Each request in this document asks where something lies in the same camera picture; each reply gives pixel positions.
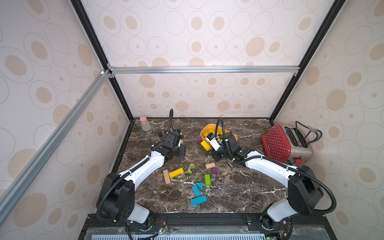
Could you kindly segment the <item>long yellow block pair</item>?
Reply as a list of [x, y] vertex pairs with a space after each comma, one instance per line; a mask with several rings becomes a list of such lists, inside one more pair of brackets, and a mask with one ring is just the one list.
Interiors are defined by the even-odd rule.
[[179, 169], [177, 169], [175, 171], [170, 172], [169, 173], [169, 177], [171, 179], [173, 179], [174, 177], [180, 176], [183, 173], [184, 173], [184, 169], [183, 168], [179, 168]]

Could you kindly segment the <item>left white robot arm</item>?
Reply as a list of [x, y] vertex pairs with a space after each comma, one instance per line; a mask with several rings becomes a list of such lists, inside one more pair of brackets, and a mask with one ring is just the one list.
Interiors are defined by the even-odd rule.
[[173, 158], [183, 158], [186, 146], [184, 136], [173, 128], [174, 110], [170, 109], [169, 126], [165, 136], [152, 145], [148, 154], [133, 167], [120, 174], [106, 176], [97, 200], [96, 216], [99, 220], [112, 220], [121, 224], [131, 222], [147, 230], [153, 224], [153, 213], [135, 203], [135, 191], [157, 169]]

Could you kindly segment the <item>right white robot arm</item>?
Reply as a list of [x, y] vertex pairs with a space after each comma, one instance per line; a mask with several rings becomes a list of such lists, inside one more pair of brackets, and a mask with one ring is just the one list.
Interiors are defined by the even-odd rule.
[[272, 230], [288, 217], [329, 214], [336, 209], [334, 193], [316, 178], [311, 168], [287, 165], [256, 150], [241, 147], [236, 135], [225, 129], [223, 119], [206, 125], [201, 131], [201, 138], [201, 145], [216, 162], [226, 159], [230, 167], [238, 164], [256, 170], [275, 179], [288, 190], [284, 199], [268, 205], [263, 211], [260, 221], [266, 230]]

